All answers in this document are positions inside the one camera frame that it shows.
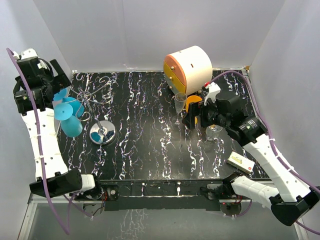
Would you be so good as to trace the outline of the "chrome wine glass rack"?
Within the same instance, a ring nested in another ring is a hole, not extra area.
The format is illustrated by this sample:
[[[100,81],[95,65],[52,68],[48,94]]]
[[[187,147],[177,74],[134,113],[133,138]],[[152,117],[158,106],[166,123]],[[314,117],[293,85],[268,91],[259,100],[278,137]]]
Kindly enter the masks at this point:
[[[94,121],[90,127],[88,136],[90,140],[99,146],[110,145],[116,139],[117,130],[115,125],[107,120],[102,119],[101,115],[97,113],[94,107],[100,105],[107,105],[112,102],[113,97],[107,93],[101,96],[101,100],[97,100],[96,96],[106,87],[110,87],[112,80],[109,76],[101,77],[98,82],[102,84],[97,89],[91,89],[92,73],[78,72],[76,73],[76,80],[84,80],[84,86],[75,88],[74,85],[70,87],[70,90],[75,94],[75,100],[71,102],[79,102],[79,107],[75,112],[75,117],[81,122],[87,122],[89,120]]]

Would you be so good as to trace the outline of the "small yellow white box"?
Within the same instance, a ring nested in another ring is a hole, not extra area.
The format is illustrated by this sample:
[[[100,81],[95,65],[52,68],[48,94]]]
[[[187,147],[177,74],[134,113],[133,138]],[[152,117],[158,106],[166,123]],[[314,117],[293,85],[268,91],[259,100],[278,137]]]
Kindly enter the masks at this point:
[[[250,174],[255,166],[255,163],[252,160],[249,160],[234,151],[232,151],[228,157],[227,163],[247,174]]]

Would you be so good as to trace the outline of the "round white drawer cabinet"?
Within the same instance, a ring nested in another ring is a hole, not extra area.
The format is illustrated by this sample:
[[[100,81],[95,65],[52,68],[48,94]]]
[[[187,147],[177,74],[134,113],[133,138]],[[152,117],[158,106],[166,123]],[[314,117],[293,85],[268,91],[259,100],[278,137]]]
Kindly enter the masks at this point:
[[[165,56],[163,71],[170,90],[187,96],[211,81],[213,67],[209,56],[199,46],[191,46]]]

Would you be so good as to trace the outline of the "blue wine glass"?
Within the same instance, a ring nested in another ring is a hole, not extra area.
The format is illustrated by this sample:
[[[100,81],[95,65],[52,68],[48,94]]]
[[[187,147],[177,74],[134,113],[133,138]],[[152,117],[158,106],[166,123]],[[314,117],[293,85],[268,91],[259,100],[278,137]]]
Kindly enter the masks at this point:
[[[79,100],[77,100],[76,98],[67,96],[67,93],[68,93],[67,88],[60,90],[58,93],[55,93],[53,95],[53,100],[55,102],[61,101],[62,103],[67,103],[67,104],[71,105],[72,109],[73,109],[72,115],[77,118],[80,118],[84,113],[83,104]]]
[[[69,103],[59,103],[54,107],[54,118],[60,121],[60,127],[68,137],[75,138],[82,133],[80,120],[73,115],[73,107]]]

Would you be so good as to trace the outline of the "yellow wine glass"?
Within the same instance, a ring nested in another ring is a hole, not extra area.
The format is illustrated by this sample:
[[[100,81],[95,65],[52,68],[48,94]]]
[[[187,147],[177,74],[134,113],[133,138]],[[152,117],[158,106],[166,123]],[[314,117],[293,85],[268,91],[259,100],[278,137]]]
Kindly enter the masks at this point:
[[[200,115],[200,103],[203,99],[197,95],[191,95],[186,100],[187,114],[183,118],[183,123],[189,128],[194,129],[198,123],[198,116]]]

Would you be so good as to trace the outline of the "aluminium frame rail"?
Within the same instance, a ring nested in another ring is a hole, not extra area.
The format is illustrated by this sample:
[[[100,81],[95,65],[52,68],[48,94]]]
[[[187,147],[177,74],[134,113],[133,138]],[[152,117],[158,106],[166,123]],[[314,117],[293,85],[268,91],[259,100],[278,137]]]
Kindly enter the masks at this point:
[[[303,180],[278,152],[271,130],[260,114],[247,116],[236,99],[226,96],[217,85],[217,78],[197,74],[193,81],[207,91],[205,98],[187,105],[182,123],[193,129],[196,117],[203,128],[216,125],[245,148],[269,174],[274,187],[255,183],[245,176],[225,179],[233,194],[248,197],[271,209],[284,225],[291,226],[317,202],[315,187]],[[33,194],[51,200],[67,193],[97,195],[98,182],[92,174],[68,170],[63,161],[56,137],[54,121],[77,119],[78,109],[70,102],[53,106],[54,94],[70,86],[65,73],[60,71],[49,82],[30,87],[25,75],[17,78],[22,96],[16,97],[18,111],[29,131],[35,160],[35,182],[30,184]]]

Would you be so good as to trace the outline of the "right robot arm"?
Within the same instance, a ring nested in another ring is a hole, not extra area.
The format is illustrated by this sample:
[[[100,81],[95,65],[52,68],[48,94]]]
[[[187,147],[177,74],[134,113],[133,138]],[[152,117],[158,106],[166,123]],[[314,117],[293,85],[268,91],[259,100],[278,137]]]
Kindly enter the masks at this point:
[[[250,198],[269,208],[276,219],[292,226],[320,201],[319,187],[303,183],[279,161],[262,122],[244,112],[243,99],[229,93],[218,93],[215,100],[190,102],[182,123],[190,130],[196,118],[201,127],[218,125],[250,153],[272,180],[274,187],[233,173],[222,181],[223,194],[233,199],[237,195]]]

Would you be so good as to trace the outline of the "wide clear wine glass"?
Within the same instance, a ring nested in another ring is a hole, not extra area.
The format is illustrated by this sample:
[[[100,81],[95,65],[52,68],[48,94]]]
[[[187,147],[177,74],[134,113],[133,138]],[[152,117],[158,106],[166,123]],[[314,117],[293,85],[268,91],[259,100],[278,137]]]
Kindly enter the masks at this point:
[[[215,124],[208,126],[205,130],[206,140],[211,142],[214,141],[223,129],[223,127]]]

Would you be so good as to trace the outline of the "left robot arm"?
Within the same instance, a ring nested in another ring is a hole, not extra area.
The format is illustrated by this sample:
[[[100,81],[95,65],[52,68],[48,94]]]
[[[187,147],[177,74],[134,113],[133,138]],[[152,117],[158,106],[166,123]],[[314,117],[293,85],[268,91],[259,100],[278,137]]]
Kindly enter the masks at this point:
[[[37,55],[13,57],[18,70],[13,96],[32,145],[35,161],[35,182],[30,191],[41,197],[58,197],[69,193],[87,194],[97,200],[103,187],[92,174],[68,169],[55,129],[54,96],[71,85],[59,63]]]

